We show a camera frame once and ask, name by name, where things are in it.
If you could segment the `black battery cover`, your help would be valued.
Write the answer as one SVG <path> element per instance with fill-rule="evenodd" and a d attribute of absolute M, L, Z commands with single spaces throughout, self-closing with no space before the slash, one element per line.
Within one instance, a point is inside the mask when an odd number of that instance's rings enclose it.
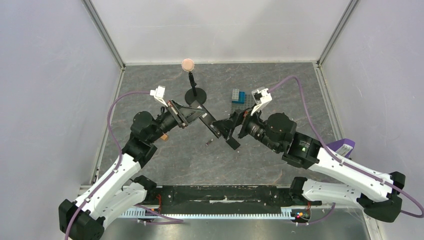
<path fill-rule="evenodd" d="M 229 136 L 225 141 L 233 150 L 237 150 L 241 146 L 232 136 Z"/>

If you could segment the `black remote control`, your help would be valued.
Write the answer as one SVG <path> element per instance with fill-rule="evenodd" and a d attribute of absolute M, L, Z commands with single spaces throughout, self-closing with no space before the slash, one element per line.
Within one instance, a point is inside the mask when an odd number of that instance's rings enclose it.
<path fill-rule="evenodd" d="M 193 103 L 190 104 L 191 107 L 200 109 L 202 114 L 199 117 L 199 119 L 202 121 L 202 123 L 209 129 L 209 131 L 217 138 L 219 139 L 221 137 L 221 133 L 219 130 L 217 130 L 213 126 L 213 122 L 216 121 L 216 119 L 212 116 L 212 114 L 197 100 L 195 100 Z"/>

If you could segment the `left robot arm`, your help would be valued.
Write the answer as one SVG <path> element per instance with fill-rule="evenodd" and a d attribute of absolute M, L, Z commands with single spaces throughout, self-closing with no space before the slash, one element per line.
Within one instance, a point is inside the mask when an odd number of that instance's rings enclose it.
<path fill-rule="evenodd" d="M 99 240 L 124 211 L 141 202 L 152 204 L 157 191 L 141 180 L 131 183 L 128 190 L 118 190 L 151 160 L 157 151 L 155 141 L 175 127 L 187 127 L 206 113 L 202 105 L 183 106 L 173 100 L 163 106 L 157 117 L 148 111 L 137 113 L 129 140 L 118 149 L 112 166 L 74 201 L 65 199 L 59 205 L 59 228 L 65 239 Z"/>

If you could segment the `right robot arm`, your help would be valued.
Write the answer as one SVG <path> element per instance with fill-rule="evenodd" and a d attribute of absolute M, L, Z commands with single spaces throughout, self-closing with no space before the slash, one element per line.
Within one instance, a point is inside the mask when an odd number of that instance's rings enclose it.
<path fill-rule="evenodd" d="M 229 118 L 216 120 L 212 125 L 234 149 L 239 143 L 233 132 L 240 126 L 238 138 L 252 136 L 276 154 L 282 154 L 282 160 L 290 166 L 340 181 L 322 183 L 296 177 L 288 191 L 295 204 L 308 200 L 359 207 L 366 215 L 386 223 L 394 222 L 401 212 L 403 200 L 393 187 L 404 187 L 404 174 L 379 172 L 326 149 L 318 140 L 297 132 L 297 124 L 284 113 L 274 113 L 262 120 L 259 112 L 251 114 L 249 109 L 237 109 Z"/>

